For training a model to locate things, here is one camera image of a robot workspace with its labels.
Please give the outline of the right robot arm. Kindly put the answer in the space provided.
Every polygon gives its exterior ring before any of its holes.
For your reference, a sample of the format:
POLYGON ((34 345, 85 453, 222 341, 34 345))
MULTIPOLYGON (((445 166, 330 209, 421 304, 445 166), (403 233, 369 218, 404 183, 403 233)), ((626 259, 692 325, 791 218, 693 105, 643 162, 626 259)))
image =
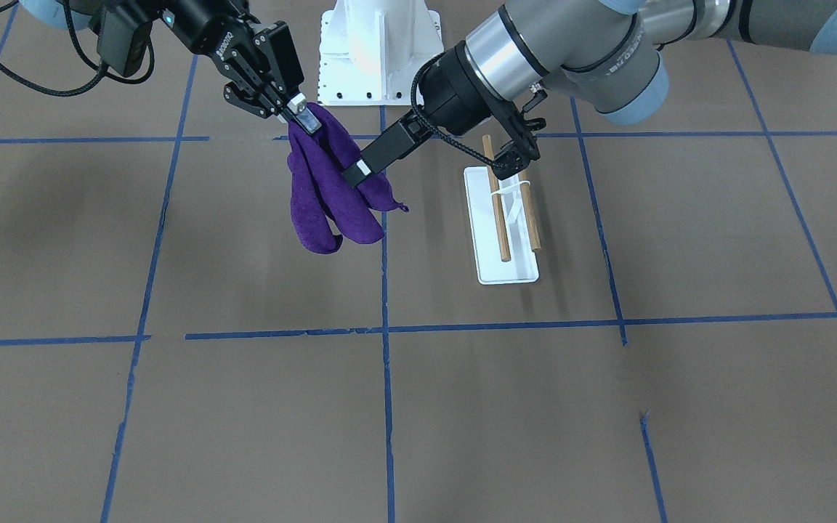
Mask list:
POLYGON ((0 62, 0 72, 35 92, 70 98, 101 80, 136 85, 154 70, 150 38, 161 21, 197 56, 206 56, 226 79, 226 102, 252 115, 275 116, 309 135, 321 129, 300 92, 304 80, 288 24, 266 25, 246 1, 23 1, 23 9, 70 37, 77 56, 95 73, 86 85, 56 90, 37 85, 0 62))

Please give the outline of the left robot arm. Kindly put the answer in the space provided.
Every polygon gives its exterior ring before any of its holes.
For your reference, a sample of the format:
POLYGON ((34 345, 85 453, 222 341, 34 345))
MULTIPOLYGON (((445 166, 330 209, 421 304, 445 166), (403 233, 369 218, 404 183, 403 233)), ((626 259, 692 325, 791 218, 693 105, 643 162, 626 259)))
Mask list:
POLYGON ((343 162, 343 176, 361 185, 434 135, 480 158, 456 138, 494 118, 509 141, 488 165, 507 179, 539 158, 544 122, 525 113, 549 90, 634 125, 670 89, 661 47, 707 38, 837 55, 837 1, 508 1, 419 69, 411 110, 343 162))

